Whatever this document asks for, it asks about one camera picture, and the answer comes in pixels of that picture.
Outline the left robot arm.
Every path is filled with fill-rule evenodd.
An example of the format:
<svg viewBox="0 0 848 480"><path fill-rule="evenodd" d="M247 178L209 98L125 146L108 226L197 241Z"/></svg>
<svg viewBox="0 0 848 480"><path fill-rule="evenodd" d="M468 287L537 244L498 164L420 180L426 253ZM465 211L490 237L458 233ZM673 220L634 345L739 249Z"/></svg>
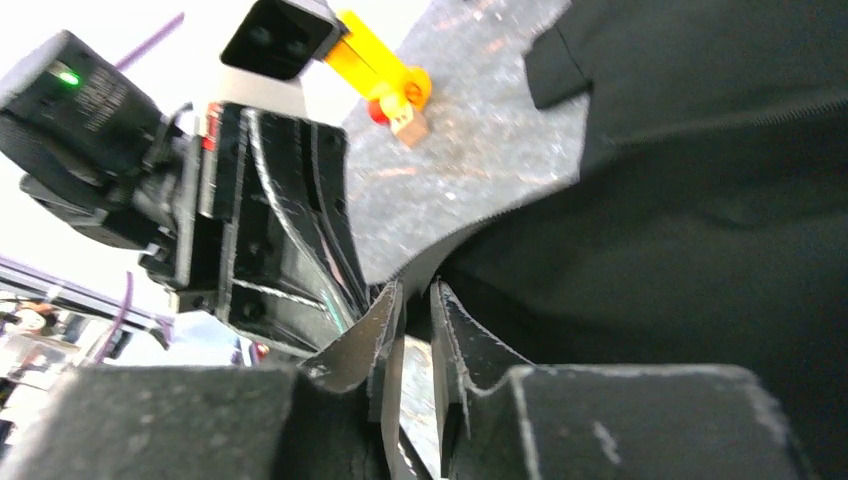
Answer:
<svg viewBox="0 0 848 480"><path fill-rule="evenodd" d="M371 296L345 206L345 133L213 103L195 133L69 31L1 82L1 150L21 189L77 232L137 250L178 311L299 356Z"/></svg>

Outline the black jacket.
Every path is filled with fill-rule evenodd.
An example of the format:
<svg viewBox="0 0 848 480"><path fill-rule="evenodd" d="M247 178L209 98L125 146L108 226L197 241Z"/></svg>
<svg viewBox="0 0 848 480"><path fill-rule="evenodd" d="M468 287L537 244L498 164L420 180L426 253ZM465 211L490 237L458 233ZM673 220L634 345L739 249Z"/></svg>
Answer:
<svg viewBox="0 0 848 480"><path fill-rule="evenodd" d="M847 5L573 1L524 56L534 106L590 98L578 181L407 267L539 363L721 363L847 475Z"/></svg>

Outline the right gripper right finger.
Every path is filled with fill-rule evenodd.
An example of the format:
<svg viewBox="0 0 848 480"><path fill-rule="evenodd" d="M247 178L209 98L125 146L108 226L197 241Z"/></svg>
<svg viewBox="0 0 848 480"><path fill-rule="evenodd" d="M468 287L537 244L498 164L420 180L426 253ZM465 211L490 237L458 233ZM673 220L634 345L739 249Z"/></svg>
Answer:
<svg viewBox="0 0 848 480"><path fill-rule="evenodd" d="M536 365L429 290L450 479L810 479L778 402L730 365Z"/></svg>

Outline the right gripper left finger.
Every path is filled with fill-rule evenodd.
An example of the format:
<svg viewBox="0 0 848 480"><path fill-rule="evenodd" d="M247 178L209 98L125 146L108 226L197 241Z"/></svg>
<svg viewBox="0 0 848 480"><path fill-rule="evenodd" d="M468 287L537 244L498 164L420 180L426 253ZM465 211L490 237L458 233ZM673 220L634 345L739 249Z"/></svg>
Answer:
<svg viewBox="0 0 848 480"><path fill-rule="evenodd" d="M403 287L299 363L86 367L56 383L5 479L395 479Z"/></svg>

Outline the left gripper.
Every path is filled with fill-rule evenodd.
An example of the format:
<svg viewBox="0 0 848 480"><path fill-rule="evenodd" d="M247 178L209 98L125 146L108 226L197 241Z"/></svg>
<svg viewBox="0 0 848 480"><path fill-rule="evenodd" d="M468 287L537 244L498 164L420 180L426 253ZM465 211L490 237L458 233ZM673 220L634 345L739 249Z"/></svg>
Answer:
<svg viewBox="0 0 848 480"><path fill-rule="evenodd" d="M225 321L306 358L370 304L347 211L347 137L338 127L213 102L193 133L165 118L139 208L157 225L139 257L173 313L212 312L225 226Z"/></svg>

